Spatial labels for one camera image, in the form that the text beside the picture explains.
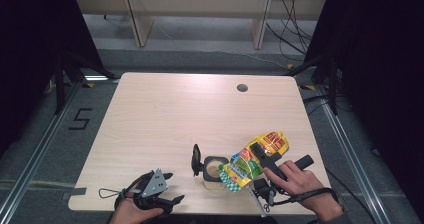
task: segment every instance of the yellow snack package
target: yellow snack package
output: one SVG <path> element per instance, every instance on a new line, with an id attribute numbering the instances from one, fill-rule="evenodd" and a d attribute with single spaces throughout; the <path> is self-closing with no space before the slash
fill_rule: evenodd
<path id="1" fill-rule="evenodd" d="M 231 157 L 228 164 L 221 167 L 221 180 L 233 192 L 263 173 L 259 158 L 251 150 L 251 146 L 256 143 L 267 156 L 277 152 L 283 155 L 289 149 L 289 143 L 281 131 L 264 133 L 251 140 L 246 147 Z"/>

